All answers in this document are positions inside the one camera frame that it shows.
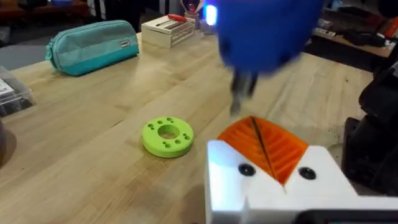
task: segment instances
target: teal pencil case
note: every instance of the teal pencil case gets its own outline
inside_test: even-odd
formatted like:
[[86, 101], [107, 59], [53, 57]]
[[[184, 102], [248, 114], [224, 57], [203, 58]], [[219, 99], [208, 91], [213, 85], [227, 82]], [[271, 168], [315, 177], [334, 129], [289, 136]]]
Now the teal pencil case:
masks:
[[139, 53], [137, 35], [126, 21], [107, 21], [59, 32], [45, 58], [58, 72], [79, 76]]

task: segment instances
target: blurry blue object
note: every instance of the blurry blue object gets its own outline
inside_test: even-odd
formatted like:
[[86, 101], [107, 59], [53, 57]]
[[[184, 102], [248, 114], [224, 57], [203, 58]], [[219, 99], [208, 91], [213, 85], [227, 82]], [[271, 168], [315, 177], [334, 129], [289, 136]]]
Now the blurry blue object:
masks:
[[207, 0], [209, 5], [216, 8], [224, 63], [270, 74], [302, 51], [323, 0]]
[[51, 0], [51, 3], [54, 6], [70, 6], [73, 3], [73, 0]]

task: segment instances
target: blue led light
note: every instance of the blue led light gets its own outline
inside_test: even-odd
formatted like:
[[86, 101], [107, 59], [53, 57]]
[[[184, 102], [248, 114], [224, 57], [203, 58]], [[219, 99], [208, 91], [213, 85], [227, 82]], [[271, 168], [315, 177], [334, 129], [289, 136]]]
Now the blue led light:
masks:
[[213, 26], [217, 23], [217, 7], [213, 5], [205, 6], [206, 23]]

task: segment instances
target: orange fan-shaped part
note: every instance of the orange fan-shaped part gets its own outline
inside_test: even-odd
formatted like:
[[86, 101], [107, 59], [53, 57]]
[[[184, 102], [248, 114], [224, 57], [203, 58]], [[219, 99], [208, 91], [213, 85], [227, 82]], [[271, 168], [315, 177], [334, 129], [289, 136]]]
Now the orange fan-shaped part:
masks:
[[218, 139], [227, 142], [282, 185], [308, 147], [290, 132], [257, 117], [232, 124]]

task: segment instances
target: green 3d printed ring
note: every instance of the green 3d printed ring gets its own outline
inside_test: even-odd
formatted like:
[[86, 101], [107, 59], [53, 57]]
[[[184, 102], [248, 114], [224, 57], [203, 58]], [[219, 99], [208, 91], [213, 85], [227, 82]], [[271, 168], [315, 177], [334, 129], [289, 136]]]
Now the green 3d printed ring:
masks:
[[153, 155], [174, 158], [187, 153], [193, 142], [193, 130], [174, 117], [156, 118], [142, 129], [144, 147]]

